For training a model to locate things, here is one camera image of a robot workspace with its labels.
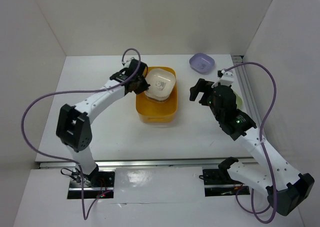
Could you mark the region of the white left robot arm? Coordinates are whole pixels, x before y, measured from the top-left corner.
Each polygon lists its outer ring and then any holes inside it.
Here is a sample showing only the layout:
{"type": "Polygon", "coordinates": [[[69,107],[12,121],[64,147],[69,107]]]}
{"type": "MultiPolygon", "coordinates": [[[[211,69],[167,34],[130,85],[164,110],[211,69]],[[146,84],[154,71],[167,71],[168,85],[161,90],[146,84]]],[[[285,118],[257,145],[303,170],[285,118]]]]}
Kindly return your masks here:
{"type": "Polygon", "coordinates": [[[106,108],[128,93],[138,95],[146,91],[150,86],[146,81],[147,70],[146,63],[132,58],[109,78],[99,92],[75,105],[65,104],[60,108],[56,135],[77,162],[76,169],[82,170],[80,179],[86,186],[94,186],[102,177],[90,150],[93,139],[91,124],[106,108]]]}

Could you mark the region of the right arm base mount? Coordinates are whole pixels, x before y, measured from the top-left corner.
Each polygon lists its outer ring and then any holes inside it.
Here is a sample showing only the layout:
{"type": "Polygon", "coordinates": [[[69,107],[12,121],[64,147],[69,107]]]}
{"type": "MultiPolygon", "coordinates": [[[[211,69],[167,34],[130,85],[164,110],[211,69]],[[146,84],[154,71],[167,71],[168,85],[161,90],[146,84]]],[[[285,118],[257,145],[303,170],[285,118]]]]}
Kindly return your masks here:
{"type": "Polygon", "coordinates": [[[206,197],[250,195],[248,186],[228,177],[221,177],[218,169],[203,169],[199,179],[203,181],[206,197]]]}

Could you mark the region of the cream panda plate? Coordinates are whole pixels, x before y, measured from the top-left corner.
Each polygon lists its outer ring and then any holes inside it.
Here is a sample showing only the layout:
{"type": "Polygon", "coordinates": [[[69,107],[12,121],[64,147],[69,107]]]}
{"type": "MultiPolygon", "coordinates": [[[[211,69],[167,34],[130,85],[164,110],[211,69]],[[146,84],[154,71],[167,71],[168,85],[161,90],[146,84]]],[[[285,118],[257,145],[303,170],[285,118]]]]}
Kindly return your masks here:
{"type": "Polygon", "coordinates": [[[148,89],[144,92],[147,97],[170,96],[176,84],[175,75],[161,68],[151,69],[145,80],[149,84],[148,89]]]}
{"type": "Polygon", "coordinates": [[[165,97],[149,96],[148,98],[157,103],[164,103],[169,100],[170,96],[165,96],[165,97]]]}

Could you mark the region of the cream panda plate back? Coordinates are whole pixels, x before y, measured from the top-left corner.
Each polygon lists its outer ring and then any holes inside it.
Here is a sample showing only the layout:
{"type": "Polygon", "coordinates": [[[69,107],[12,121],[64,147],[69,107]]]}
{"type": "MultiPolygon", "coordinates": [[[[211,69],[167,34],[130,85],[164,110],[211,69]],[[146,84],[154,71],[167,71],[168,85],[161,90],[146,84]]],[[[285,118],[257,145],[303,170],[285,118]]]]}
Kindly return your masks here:
{"type": "Polygon", "coordinates": [[[161,68],[151,69],[145,80],[149,84],[148,89],[144,92],[147,97],[170,96],[176,84],[175,75],[161,68]]]}

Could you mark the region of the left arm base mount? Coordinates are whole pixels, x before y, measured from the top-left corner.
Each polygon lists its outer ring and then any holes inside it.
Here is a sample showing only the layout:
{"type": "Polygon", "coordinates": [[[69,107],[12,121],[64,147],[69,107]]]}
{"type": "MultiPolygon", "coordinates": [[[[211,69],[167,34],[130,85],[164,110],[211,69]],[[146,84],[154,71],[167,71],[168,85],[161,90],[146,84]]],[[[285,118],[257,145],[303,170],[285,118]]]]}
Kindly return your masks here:
{"type": "MultiPolygon", "coordinates": [[[[68,200],[80,200],[81,176],[78,169],[62,168],[60,173],[69,178],[67,193],[68,200]]],[[[84,199],[95,199],[101,195],[101,199],[114,198],[115,171],[100,171],[98,177],[89,181],[84,179],[84,199]]]]}

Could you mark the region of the cream panda plate front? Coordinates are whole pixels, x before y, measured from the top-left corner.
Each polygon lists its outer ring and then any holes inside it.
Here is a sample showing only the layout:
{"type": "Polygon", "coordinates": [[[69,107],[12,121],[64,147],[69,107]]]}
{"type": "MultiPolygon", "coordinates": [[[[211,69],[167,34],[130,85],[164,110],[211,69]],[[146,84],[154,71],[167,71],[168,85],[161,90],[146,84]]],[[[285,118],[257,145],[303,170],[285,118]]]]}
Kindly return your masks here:
{"type": "Polygon", "coordinates": [[[164,103],[169,100],[170,96],[165,96],[165,97],[149,96],[148,98],[157,103],[164,103]]]}

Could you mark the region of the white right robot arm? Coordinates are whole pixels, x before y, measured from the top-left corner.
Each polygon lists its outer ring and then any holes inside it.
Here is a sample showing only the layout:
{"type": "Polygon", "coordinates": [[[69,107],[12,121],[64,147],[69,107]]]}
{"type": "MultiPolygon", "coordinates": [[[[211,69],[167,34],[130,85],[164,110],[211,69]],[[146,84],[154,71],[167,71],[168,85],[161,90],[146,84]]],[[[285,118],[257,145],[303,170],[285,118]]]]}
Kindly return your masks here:
{"type": "Polygon", "coordinates": [[[286,161],[261,134],[253,119],[238,109],[236,94],[230,85],[200,78],[190,88],[190,101],[195,101],[199,93],[203,94],[199,103],[210,107],[222,131],[269,171],[256,171],[239,159],[228,157],[218,166],[220,181],[241,182],[264,195],[278,214],[290,214],[309,196],[315,179],[309,173],[301,173],[286,161]]]}

